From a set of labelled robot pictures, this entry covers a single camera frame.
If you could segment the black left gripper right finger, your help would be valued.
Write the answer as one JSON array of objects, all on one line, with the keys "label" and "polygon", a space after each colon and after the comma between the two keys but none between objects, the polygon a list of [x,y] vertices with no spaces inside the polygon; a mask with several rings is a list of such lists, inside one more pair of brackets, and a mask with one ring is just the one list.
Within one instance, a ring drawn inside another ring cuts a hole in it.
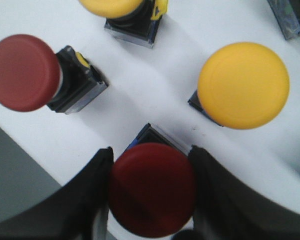
[{"label": "black left gripper right finger", "polygon": [[213,158],[192,146],[197,179],[194,230],[206,240],[300,240],[300,214],[254,191]]}]

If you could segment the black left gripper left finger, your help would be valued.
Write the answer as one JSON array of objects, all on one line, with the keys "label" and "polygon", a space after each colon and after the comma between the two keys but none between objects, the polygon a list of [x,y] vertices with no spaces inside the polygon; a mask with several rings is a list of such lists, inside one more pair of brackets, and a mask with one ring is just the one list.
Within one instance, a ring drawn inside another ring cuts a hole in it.
[{"label": "black left gripper left finger", "polygon": [[104,240],[107,237],[111,147],[97,151],[66,185],[30,209],[0,222],[0,240]]}]

